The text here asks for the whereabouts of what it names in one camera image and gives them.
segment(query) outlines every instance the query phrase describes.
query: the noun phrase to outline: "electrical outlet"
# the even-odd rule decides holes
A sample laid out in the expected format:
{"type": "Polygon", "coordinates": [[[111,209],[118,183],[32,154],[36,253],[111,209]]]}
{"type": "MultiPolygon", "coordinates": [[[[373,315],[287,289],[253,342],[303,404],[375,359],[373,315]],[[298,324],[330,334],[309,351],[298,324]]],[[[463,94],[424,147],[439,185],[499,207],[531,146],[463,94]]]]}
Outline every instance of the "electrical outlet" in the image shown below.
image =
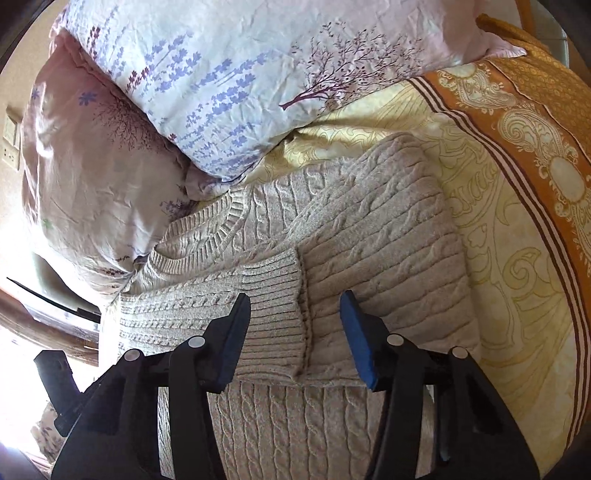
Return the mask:
{"type": "Polygon", "coordinates": [[[20,166],[19,153],[17,148],[14,148],[6,140],[2,140],[2,159],[16,171],[20,166]]]}

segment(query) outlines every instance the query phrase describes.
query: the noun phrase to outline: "sweater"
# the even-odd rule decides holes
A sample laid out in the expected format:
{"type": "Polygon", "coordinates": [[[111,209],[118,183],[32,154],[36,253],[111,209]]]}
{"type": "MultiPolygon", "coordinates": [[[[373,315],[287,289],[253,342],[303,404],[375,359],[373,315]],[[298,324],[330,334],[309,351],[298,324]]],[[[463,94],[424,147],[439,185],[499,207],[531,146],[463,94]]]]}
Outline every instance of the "sweater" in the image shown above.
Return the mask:
{"type": "MultiPolygon", "coordinates": [[[[363,478],[383,395],[362,385],[350,357],[338,314],[348,288],[391,332],[478,355],[461,239],[408,134],[358,160],[233,189],[177,222],[116,304],[121,349],[169,350],[247,293],[235,380],[209,397],[226,475],[363,478]]],[[[432,411],[426,395],[419,474],[429,471],[432,411]]],[[[166,389],[158,413],[161,467],[173,478],[166,389]]]]}
{"type": "Polygon", "coordinates": [[[462,345],[477,356],[462,241],[418,141],[395,134],[339,163],[324,188],[294,187],[310,184],[319,168],[327,167],[282,180],[289,194],[267,195],[280,192],[277,183],[236,189],[175,224],[121,295],[122,347],[169,350],[226,315],[244,292],[252,318],[236,378],[361,385],[339,317],[339,297],[351,289],[391,332],[422,348],[462,345]],[[241,210],[232,207],[239,197],[241,210]],[[262,222],[244,200],[254,197],[265,200],[262,222]],[[177,248],[174,238],[182,239],[177,248]]]}

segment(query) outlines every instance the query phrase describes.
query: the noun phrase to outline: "blue flower print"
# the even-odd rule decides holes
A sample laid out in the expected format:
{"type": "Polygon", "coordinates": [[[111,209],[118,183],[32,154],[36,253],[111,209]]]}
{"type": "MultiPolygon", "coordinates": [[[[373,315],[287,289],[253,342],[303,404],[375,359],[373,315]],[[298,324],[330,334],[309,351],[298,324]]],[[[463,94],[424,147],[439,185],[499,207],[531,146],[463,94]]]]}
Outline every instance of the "blue flower print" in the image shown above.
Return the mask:
{"type": "Polygon", "coordinates": [[[91,102],[96,102],[96,93],[95,92],[83,92],[82,95],[78,97],[78,105],[88,106],[91,102]]]}

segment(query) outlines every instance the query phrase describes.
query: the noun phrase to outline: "pillowcase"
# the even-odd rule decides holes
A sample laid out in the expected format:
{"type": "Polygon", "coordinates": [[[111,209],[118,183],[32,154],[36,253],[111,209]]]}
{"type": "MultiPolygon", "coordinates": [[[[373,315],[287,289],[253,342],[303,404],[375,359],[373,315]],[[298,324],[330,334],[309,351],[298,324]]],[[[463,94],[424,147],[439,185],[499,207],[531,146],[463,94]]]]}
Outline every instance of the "pillowcase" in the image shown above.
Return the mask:
{"type": "Polygon", "coordinates": [[[24,212],[35,252],[102,309],[191,211],[190,162],[66,31],[53,48],[22,122],[24,212]]]}
{"type": "Polygon", "coordinates": [[[430,70],[519,56],[485,0],[72,0],[60,19],[158,131],[223,182],[292,129],[430,70]]]}

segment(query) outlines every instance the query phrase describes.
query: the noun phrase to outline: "screw head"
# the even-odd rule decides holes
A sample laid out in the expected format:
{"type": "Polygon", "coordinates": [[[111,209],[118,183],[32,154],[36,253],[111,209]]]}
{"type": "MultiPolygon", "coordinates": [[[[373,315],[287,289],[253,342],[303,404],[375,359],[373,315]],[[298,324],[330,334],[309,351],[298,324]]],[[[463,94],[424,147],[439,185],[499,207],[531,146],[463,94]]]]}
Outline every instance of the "screw head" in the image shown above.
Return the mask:
{"type": "Polygon", "coordinates": [[[135,362],[139,358],[139,356],[140,351],[134,348],[133,350],[127,350],[123,358],[125,358],[125,360],[127,360],[128,362],[135,362]]]}
{"type": "Polygon", "coordinates": [[[465,358],[468,358],[468,350],[462,346],[455,346],[452,349],[452,355],[456,358],[464,360],[465,358]]]}
{"type": "Polygon", "coordinates": [[[191,348],[201,348],[205,345],[205,338],[201,335],[194,336],[189,339],[189,347],[191,348]]]}
{"type": "Polygon", "coordinates": [[[386,341],[392,346],[402,346],[402,344],[404,343],[404,338],[397,333],[393,333],[391,335],[388,335],[386,341]]]}

